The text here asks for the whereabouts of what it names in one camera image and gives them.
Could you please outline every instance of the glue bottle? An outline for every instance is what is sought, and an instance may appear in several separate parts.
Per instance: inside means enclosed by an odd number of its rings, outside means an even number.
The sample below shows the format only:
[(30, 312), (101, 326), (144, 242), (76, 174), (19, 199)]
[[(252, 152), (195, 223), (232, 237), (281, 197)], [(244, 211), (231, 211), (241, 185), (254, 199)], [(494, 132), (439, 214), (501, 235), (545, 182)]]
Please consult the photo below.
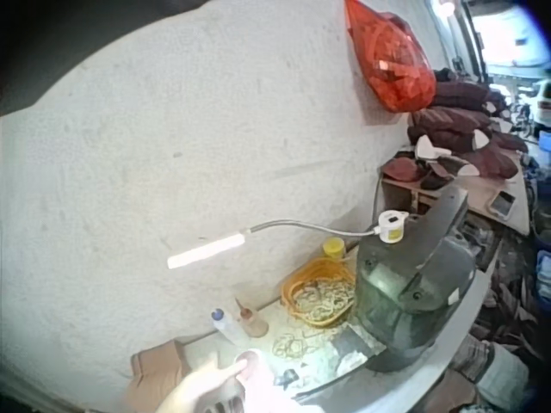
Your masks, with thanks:
[(260, 314), (241, 305), (238, 299), (235, 299), (235, 302), (238, 303), (240, 309), (240, 322), (243, 326), (243, 330), (245, 330), (245, 333), (247, 333), (250, 337), (256, 338), (266, 336), (269, 326), (268, 323), (262, 320)]
[(247, 334), (231, 314), (226, 314), (222, 309), (217, 308), (211, 317), (214, 327), (234, 346), (243, 347), (248, 342)]

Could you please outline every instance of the dark fabric pile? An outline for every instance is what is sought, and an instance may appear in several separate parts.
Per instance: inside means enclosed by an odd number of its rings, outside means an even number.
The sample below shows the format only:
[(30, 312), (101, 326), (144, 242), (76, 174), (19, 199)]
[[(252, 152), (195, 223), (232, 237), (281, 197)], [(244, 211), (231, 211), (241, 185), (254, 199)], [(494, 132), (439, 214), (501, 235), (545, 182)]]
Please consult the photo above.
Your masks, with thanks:
[(541, 372), (543, 351), (539, 310), (534, 296), (535, 251), (532, 243), (512, 231), (502, 250), (471, 335), (497, 342), (517, 355), (533, 373)]

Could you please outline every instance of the small container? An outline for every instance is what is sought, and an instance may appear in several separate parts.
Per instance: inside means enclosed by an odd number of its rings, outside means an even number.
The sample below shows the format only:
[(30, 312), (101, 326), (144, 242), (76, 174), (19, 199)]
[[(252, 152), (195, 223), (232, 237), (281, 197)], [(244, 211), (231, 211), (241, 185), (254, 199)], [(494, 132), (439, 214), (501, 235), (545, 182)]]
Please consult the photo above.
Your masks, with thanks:
[(241, 310), (239, 316), (241, 317), (241, 326), (245, 330), (245, 333), (255, 338), (266, 336), (269, 328), (268, 323), (262, 320), (258, 312), (243, 307), (238, 299), (235, 301)]
[(225, 314), (223, 310), (217, 308), (211, 317), (214, 327), (234, 346), (242, 347), (249, 341), (247, 334), (231, 314)]
[(327, 238), (323, 245), (324, 253), (334, 260), (342, 260), (346, 254), (346, 245), (339, 237)]
[(399, 243), (404, 237), (404, 224), (409, 213), (385, 211), (379, 215), (379, 238), (383, 243)]

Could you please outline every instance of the textured plaster wall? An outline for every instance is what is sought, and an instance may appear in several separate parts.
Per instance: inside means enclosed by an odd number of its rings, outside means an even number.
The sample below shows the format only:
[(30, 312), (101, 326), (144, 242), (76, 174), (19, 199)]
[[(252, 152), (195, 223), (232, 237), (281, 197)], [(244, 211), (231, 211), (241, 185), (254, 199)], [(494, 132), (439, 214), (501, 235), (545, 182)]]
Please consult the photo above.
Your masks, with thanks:
[[(368, 3), (445, 65), (423, 0)], [(171, 271), (167, 256), (266, 219), (363, 228), (376, 168), (406, 141), (406, 118), (364, 85), (337, 0), (213, 1), (0, 121), (4, 367), (111, 412), (127, 410), (132, 353), (210, 331), (234, 292), (273, 299), (324, 236), (274, 229)]]

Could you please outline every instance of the white plastic bottle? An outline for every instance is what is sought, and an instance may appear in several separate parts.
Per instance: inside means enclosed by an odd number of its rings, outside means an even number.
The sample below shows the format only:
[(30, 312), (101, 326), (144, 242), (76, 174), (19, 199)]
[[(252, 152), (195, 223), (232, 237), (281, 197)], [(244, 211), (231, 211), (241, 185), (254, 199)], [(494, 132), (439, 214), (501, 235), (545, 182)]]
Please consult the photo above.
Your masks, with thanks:
[(247, 333), (231, 314), (226, 314), (223, 310), (217, 308), (213, 311), (211, 317), (213, 318), (214, 327), (234, 346), (243, 347), (246, 345), (248, 342)]

